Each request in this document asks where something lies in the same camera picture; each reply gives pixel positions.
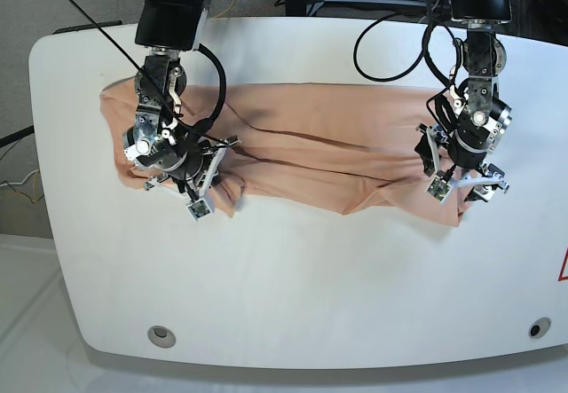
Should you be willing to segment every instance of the white table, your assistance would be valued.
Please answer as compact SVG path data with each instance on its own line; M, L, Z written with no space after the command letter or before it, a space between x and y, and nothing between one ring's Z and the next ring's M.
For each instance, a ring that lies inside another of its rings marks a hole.
M230 83L366 83L351 62L365 20L230 19L204 43ZM422 26L387 23L363 67L399 72ZM109 33L139 63L135 26ZM96 31L48 36L30 56L35 134L51 227L83 338L97 350L210 365L362 368L484 358L568 342L568 49L503 37L501 95L514 121L493 161L511 190L476 204L459 229L396 208L339 216L249 197L229 219L195 224L176 198L126 188L99 93L133 75ZM437 31L444 72L452 46ZM215 83L186 54L189 83ZM439 89L420 65L404 86ZM147 214L147 223L139 220ZM552 320L539 340L534 321ZM177 337L155 347L151 326Z

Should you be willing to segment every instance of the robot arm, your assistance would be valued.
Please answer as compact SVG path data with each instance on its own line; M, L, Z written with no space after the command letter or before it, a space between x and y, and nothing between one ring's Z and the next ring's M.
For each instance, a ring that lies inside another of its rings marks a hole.
M211 143L207 132L225 102L226 79L221 63L200 44L210 0L145 0L138 23L136 44L150 49L135 80L138 105L134 125L123 134L124 153L142 169L158 169L146 190L171 180L195 220L214 211L207 195L226 148L237 138ZM180 96L185 89L181 51L198 51L217 68L219 99L211 115L195 125L182 122Z
M467 200L489 201L497 189L509 189L505 173L485 158L511 122L511 109L499 100L498 75L505 67L506 53L494 32L495 25L511 21L511 10L509 0L450 2L453 20L468 29L460 50L469 79L451 87L454 106L443 95L435 99L439 124L419 126L422 140L415 151L422 157L424 173L433 176L428 193L436 199L443 202L455 187L474 186ZM441 147L454 163L446 171L441 169ZM459 180L453 178L458 167L463 171ZM479 177L472 178L472 170Z

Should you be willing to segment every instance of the peach fabric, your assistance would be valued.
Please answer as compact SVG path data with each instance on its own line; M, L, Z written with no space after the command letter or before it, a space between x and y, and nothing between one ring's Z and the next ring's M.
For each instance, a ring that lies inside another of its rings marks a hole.
M225 107L210 131L238 135L210 191L229 216L243 193L295 200L341 214L396 206L440 224L457 226L467 191L440 205L426 192L428 179L414 152L416 126L431 123L425 102L432 90L385 86L277 84L229 87ZM153 171L124 156L122 134L133 123L132 79L101 93L101 111L114 142L119 178L140 188ZM209 115L217 88L187 87L184 121Z

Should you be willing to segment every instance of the black wire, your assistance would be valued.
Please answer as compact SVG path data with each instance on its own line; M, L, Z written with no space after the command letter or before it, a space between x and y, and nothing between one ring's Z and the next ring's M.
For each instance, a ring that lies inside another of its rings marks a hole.
M432 15L433 12L432 12L432 7L430 5L430 0L424 0L424 1L426 3L426 16L428 17L428 26L426 27L426 32L424 33L424 36L422 37L422 50L420 51L420 54L418 55L418 57L416 58L414 63L403 73L398 74L398 75L394 75L394 76L390 76L390 77L386 77L386 78L381 78L381 77L369 75L366 72L364 72L361 69L361 67L359 66L359 62L357 60L357 56L358 56L358 52L359 52L359 45L360 45L363 37L367 34L367 32L369 32L371 29L373 29L374 27L376 27L377 25L379 25L381 22L383 22L385 20L394 18L395 16L399 16L399 15L406 16L405 13L393 12L392 14L388 14L386 16L383 16L379 20L376 20L375 22L373 22L371 25L369 25L361 33L359 38L357 38L357 41L355 42L355 47L353 49L353 64L355 65L357 72L359 72L363 77L367 78L370 81L373 81L373 82L376 82L376 83L390 83L392 81L397 81L400 78L404 78L405 76L407 76L408 74L410 74L412 71L414 71L416 69L416 67L420 64L420 62L424 58L426 51L428 50L428 43L430 42L430 37L432 35L432 30L434 28L434 23L433 23L434 18L433 18L433 15Z
M284 5L284 0L276 0L276 3L274 3L274 7L280 7L281 5Z
M22 140L23 140L23 138L21 138L21 139L18 140L16 143L14 143L12 146L10 146L10 147L8 148L8 150L7 150L6 152L4 152L4 154L0 157L0 161L3 160L4 157L5 157L8 153L10 153L10 151L11 151L14 147L16 147L16 146L18 145L18 143L21 142Z
M213 108L213 112L211 113L211 115L208 118L205 118L205 119L197 122L191 128L191 130L196 130L197 134L202 136L202 137L210 138L209 136L205 135L205 132L209 131L209 129L213 126L213 123L217 120L217 118L221 114L221 111L223 110L223 105L225 104L225 98L226 98L226 94L227 94L227 78L226 78L226 75L225 75L225 70L223 69L223 66L221 65L221 62L219 61L219 59L217 59L217 57L207 47L205 47L203 44L200 44L198 50L207 59L209 59L211 61L211 63L213 63L215 68L217 69L217 73L219 75L219 96L217 98L217 103L215 104L215 107ZM213 140L217 141L219 143L225 144L224 141L221 141L221 140L218 140L218 139L213 139Z
M450 90L452 88L452 86L455 85L455 80L457 78L457 69L462 65L462 52L460 49L460 43L458 41L458 39L455 37L454 33L452 32L452 30L445 25L444 23L442 23L439 20L433 20L434 22L436 22L436 26L437 25L441 25L442 27L444 27L444 29L447 31L447 33L452 37L453 43L454 43L454 48L455 48L455 68L456 68L456 72L454 72L454 76L452 78L446 79L446 82L442 81L440 78L439 81L441 81L442 83L445 83L446 86L445 88L440 91L439 93L437 93L436 95L432 96L431 98L429 98L426 101L426 108L428 109L428 112L430 112L430 115L432 116L432 118L434 119L434 121L442 128L442 130L445 132L445 134L448 137L448 140L451 140L451 136L450 136L450 132L447 130L447 128L445 127L445 125L438 119L438 117L434 114L434 112L432 111L432 109L430 108L430 103L435 101L437 98L446 98L444 96L444 93L446 93L448 90ZM432 67L436 67L433 63L433 61L431 61L431 65L428 64L430 70L432 70Z
M16 131L15 133L9 134L8 136L4 137L4 138L0 138L0 149L11 145L12 143L14 143L17 140L21 140L23 138L26 138L27 136L30 136L32 134L34 134L34 126L30 125L29 127L26 127L25 129Z
M426 50L426 54L424 55L424 61L426 62L426 65L430 69L431 73L433 73L434 76L436 76L436 78L438 78L438 80L444 86L450 86L451 87L452 85L455 85L457 70L460 69L460 67L462 67L462 52L460 51L461 42L455 37L452 30L442 20L434 19L434 28L436 28L438 26L443 27L446 30L446 32L452 37L452 43L453 43L455 51L456 51L456 53L455 53L455 71L456 71L456 73L454 74L453 78L446 78L446 76L440 72L440 70L438 69L438 67L436 66L434 61L432 60L432 57L430 56L430 51L428 50L428 47L427 47L427 50Z
M77 4L74 0L67 0L71 5L73 5L77 11L79 11L85 19L87 19L102 35L105 36L105 38L110 41L112 43L112 45L114 47L116 47L116 49L122 53L122 55L138 70L138 72L140 72L150 83L150 85L152 86L152 88L154 89L154 92L156 93L156 95L158 96L158 98L160 99L160 101L162 102L164 108L168 111L168 113L177 119L177 122L179 123L179 125L188 133L190 134L195 134L198 135L200 137L203 138L208 138L210 140L214 140L218 143L222 143L225 144L225 141L220 140L218 138L213 138L211 136L207 136L205 133L200 133L194 130L194 128L188 124L185 124L184 122L182 122L178 116L173 112L173 110L170 107L170 102L168 102L168 100L166 99L166 97L163 95L163 93L160 91L160 89L158 88L158 86L156 85L156 83L154 82L154 80L152 79L152 77L146 72L146 70L139 66L138 63L136 63L136 61L130 56L130 54L128 54L126 52L126 50L124 50L121 45L119 43L117 43L112 36L110 36L91 16L89 16L89 14L83 10L81 8L81 6L79 6L79 4ZM200 44L199 52L201 52L202 54L204 54L205 56L207 56L211 61L213 61L214 64L216 64L216 62L213 60L215 59L218 62L218 59L215 58L215 56L213 56L213 53L211 53L204 45Z
M17 194L20 194L20 195L24 195L24 196L25 196L26 198L28 198L29 201L30 201L32 204L34 204L34 205L37 204L40 200L42 200L42 199L45 197L45 193L44 193L44 194L43 194L42 196L40 196L37 200L32 200L32 197L29 196L27 193L16 190L16 188L14 188L14 186L10 185L10 183L8 182L8 180L4 180L2 183L0 183L0 185L8 185L8 187L9 187L10 189L12 189L12 191L13 191L14 193L17 193Z

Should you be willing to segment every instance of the round hole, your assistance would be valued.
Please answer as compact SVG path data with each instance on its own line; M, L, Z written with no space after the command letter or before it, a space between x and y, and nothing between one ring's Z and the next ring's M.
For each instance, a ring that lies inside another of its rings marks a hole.
M148 329L148 340L153 345L163 349L169 349L176 344L176 336L168 328L163 326L152 326Z
M168 331L163 328L154 328L154 334L160 338L166 338L168 336Z
M536 322L534 322L531 327L529 328L529 337L533 340L538 340L539 338L544 337L550 326L552 325L552 321L550 318L540 318Z
M536 337L540 332L540 326L534 325L531 326L531 337Z

